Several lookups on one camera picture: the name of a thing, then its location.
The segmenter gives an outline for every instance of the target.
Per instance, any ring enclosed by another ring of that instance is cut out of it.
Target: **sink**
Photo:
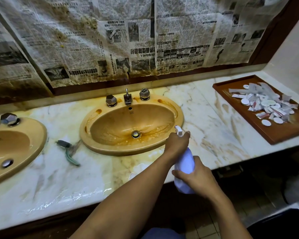
[[[111,156],[144,153],[165,143],[175,126],[183,126],[181,108],[164,96],[151,95],[147,101],[134,97],[126,106],[123,95],[117,105],[108,107],[100,101],[86,115],[80,126],[80,137],[90,150]]]
[[[10,127],[0,125],[0,182],[30,164],[42,151],[47,139],[45,126],[31,118],[20,118]]]

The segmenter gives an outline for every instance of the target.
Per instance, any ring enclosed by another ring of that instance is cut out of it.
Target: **forearm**
[[[163,154],[100,203],[73,235],[76,238],[135,238],[146,223],[171,168]]]
[[[212,199],[222,239],[252,239],[229,198],[221,191]]]

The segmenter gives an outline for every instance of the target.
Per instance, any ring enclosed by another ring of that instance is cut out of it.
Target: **newspaper advertisement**
[[[54,88],[155,68],[154,0],[0,0],[0,13]]]
[[[29,98],[48,96],[44,82],[0,22],[0,97],[13,100],[21,94]]]
[[[155,0],[158,74],[247,63],[288,0]]]
[[[52,87],[249,61],[288,0],[0,0]]]

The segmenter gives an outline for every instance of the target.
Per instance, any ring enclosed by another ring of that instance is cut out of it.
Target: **person's left hand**
[[[179,156],[181,156],[187,149],[189,138],[190,131],[185,132],[182,137],[179,137],[176,133],[172,132],[166,139],[164,154],[170,156],[175,163]]]

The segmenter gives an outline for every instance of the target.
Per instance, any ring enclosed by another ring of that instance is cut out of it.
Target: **hand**
[[[173,170],[171,173],[188,184],[196,194],[209,200],[223,194],[211,170],[203,165],[198,156],[194,156],[194,160],[195,169],[192,173],[186,174],[180,170]]]
[[[179,137],[176,133],[172,132],[165,142],[164,154],[170,156],[173,160],[173,164],[177,161],[187,149],[190,138],[190,131],[185,132],[182,137]]]

